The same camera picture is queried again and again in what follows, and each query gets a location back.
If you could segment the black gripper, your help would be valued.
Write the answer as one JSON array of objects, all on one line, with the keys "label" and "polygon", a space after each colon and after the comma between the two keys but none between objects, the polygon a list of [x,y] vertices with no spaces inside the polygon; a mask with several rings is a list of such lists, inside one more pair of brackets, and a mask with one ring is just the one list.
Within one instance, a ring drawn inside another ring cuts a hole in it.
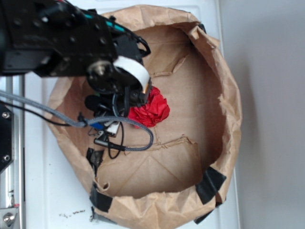
[{"label": "black gripper", "polygon": [[126,107],[141,107],[147,103],[152,88],[143,57],[151,50],[140,36],[122,33],[113,39],[118,57],[113,61],[99,60],[87,68],[88,84],[99,94],[121,96]]}]

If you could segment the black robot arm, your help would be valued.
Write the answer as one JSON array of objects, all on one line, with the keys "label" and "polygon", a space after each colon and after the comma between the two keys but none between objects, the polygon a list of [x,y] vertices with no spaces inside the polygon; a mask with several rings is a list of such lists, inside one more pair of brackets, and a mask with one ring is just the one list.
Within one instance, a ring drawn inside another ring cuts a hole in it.
[{"label": "black robot arm", "polygon": [[85,76],[101,95],[128,107],[146,104],[152,82],[143,65],[148,43],[113,16],[66,0],[0,3],[0,73]]}]

